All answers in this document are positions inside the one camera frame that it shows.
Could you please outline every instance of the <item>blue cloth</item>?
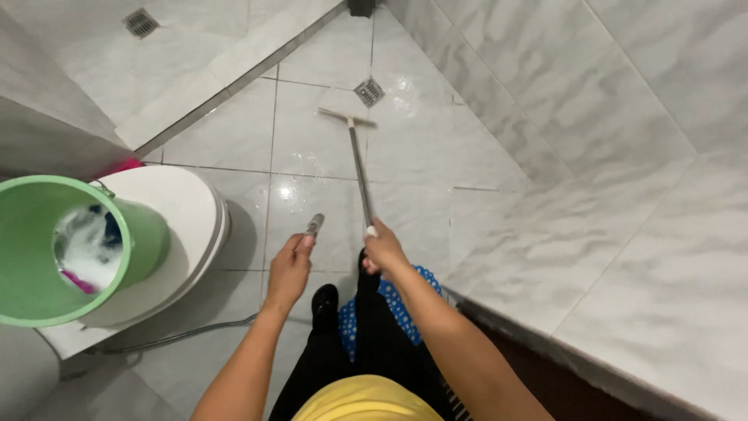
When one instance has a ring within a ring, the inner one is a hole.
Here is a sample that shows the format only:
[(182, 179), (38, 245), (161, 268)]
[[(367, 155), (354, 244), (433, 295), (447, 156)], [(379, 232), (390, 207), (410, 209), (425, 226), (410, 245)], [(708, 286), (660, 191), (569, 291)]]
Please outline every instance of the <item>blue cloth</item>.
[[(418, 273), (441, 295), (441, 286), (430, 270), (423, 266), (413, 266), (413, 268), (418, 270)], [(420, 344), (422, 341), (420, 333), (418, 333), (415, 323), (411, 320), (408, 310), (405, 309), (405, 305), (403, 305), (402, 298), (397, 293), (395, 285), (380, 278), (377, 292), (385, 298), (390, 311), (395, 315), (397, 324), (405, 331), (408, 338), (413, 342), (413, 345)], [(356, 358), (356, 297), (353, 297), (340, 308), (338, 321), (340, 322), (338, 333), (340, 334), (340, 339), (343, 341), (343, 348), (348, 353), (351, 362), (353, 362)]]

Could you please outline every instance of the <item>black shoe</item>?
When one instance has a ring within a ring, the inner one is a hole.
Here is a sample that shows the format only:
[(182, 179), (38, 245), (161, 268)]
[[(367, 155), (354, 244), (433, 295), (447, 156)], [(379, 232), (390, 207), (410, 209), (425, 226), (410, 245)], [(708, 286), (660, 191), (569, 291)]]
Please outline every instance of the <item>black shoe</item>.
[(312, 296), (312, 328), (337, 330), (337, 287), (325, 284)]
[(374, 273), (373, 275), (367, 273), (367, 269), (364, 267), (364, 258), (367, 256), (364, 253), (365, 250), (364, 247), (358, 253), (358, 291), (376, 292), (379, 289), (381, 273)]

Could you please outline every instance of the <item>hand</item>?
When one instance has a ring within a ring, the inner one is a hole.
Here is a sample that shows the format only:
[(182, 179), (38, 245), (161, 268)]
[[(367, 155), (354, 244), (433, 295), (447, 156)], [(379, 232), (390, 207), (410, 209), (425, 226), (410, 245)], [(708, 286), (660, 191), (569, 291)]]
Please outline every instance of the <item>hand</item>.
[(311, 235), (294, 234), (288, 239), (270, 262), (268, 294), (263, 307), (275, 307), (288, 315), (307, 286), (312, 248), (314, 237)]
[(410, 267), (410, 263), (408, 263), (405, 253), (402, 252), (402, 246), (400, 246), (395, 233), (387, 228), (379, 218), (374, 218), (372, 222), (379, 236), (367, 235), (364, 238), (364, 242), (367, 244), (367, 257), (364, 258), (364, 267), (370, 275), (382, 270), (385, 278), (392, 279), (389, 274), (392, 269), (398, 265)]

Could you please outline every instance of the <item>toilet tank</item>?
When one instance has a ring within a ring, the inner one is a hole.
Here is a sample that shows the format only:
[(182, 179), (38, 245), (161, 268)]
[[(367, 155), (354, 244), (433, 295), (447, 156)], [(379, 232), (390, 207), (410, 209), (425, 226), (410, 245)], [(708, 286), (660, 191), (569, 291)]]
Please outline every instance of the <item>toilet tank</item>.
[(0, 324), (0, 420), (28, 415), (59, 378), (59, 359), (36, 330)]

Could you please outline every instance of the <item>metal drain cover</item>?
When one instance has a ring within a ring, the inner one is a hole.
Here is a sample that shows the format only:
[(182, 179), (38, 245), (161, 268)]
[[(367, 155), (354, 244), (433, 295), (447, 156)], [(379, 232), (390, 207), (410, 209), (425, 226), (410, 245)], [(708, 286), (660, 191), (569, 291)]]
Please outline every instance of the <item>metal drain cover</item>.
[(159, 27), (159, 23), (148, 14), (142, 7), (132, 12), (122, 23), (125, 24), (130, 34), (139, 38), (145, 38)]
[(364, 80), (353, 91), (359, 98), (361, 98), (361, 102), (364, 103), (367, 108), (373, 107), (374, 104), (384, 97), (384, 91), (372, 77)]

